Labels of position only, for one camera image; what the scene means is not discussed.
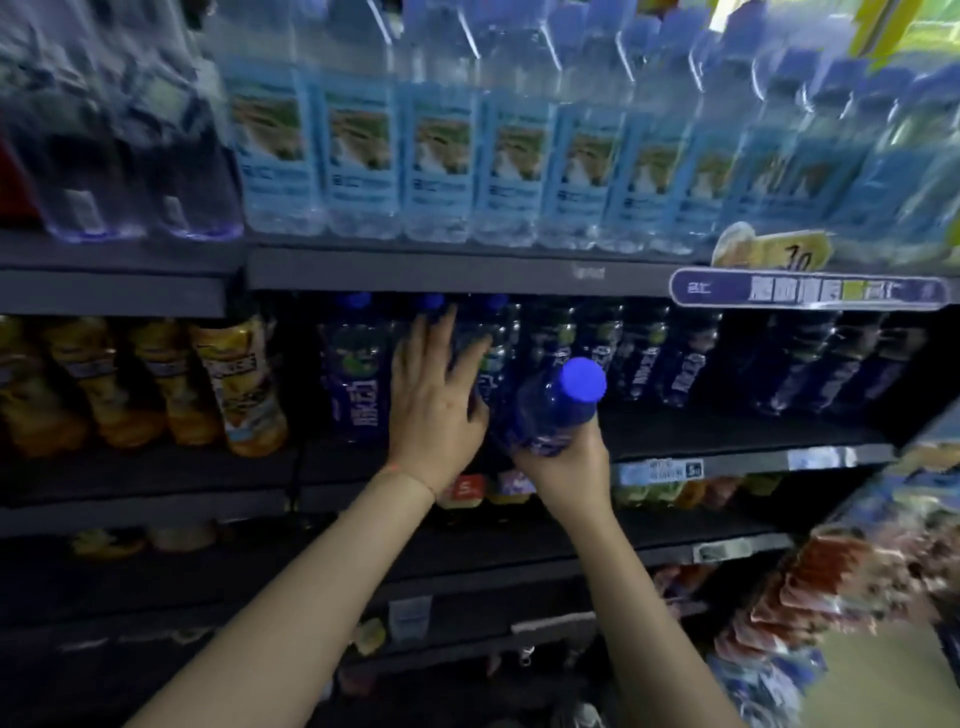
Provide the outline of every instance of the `right hand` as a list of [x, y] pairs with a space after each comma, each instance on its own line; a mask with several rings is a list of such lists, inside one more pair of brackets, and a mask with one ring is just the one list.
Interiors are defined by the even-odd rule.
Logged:
[[596, 415], [577, 428], [569, 447], [556, 457], [522, 449], [514, 452], [513, 458], [537, 487], [547, 510], [567, 531], [584, 519], [612, 514], [610, 455]]

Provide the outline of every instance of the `blue label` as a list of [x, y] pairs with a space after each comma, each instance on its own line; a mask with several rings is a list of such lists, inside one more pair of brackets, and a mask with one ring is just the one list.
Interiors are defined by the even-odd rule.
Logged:
[[407, 86], [404, 202], [408, 210], [469, 215], [479, 112], [478, 96], [469, 88]]
[[382, 81], [324, 74], [316, 94], [328, 204], [357, 212], [399, 210], [396, 89]]
[[484, 112], [477, 207], [508, 218], [540, 214], [557, 105], [492, 91]]
[[580, 105], [560, 112], [544, 214], [588, 225], [603, 220], [625, 116]]
[[246, 205], [287, 215], [320, 206], [317, 152], [300, 75], [288, 65], [236, 59], [220, 69]]

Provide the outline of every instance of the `left hand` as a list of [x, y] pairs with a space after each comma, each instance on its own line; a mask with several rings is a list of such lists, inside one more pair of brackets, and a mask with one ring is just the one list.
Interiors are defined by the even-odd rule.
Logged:
[[410, 337], [396, 348], [391, 381], [387, 464], [437, 496], [473, 459], [490, 421], [487, 405], [473, 395], [473, 382], [491, 338], [473, 342], [447, 371], [456, 313], [452, 305], [432, 327], [417, 317]]

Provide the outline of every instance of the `price tag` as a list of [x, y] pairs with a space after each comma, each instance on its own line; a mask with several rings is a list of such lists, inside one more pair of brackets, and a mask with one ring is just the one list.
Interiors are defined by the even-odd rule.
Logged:
[[671, 457], [651, 458], [639, 463], [618, 466], [618, 484], [654, 485], [678, 480], [695, 480], [704, 476], [704, 459], [674, 460]]
[[844, 466], [840, 459], [840, 450], [829, 445], [788, 450], [786, 463], [787, 470], [790, 471], [826, 471]]
[[754, 555], [754, 543], [747, 538], [712, 541], [693, 547], [694, 564], [719, 564], [731, 559], [745, 559]]

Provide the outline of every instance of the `bottle bottom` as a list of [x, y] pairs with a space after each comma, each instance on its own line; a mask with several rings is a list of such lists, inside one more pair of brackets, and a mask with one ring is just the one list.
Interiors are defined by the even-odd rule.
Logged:
[[327, 211], [330, 229], [341, 237], [366, 237], [374, 240], [393, 240], [403, 233], [403, 221], [398, 212]]

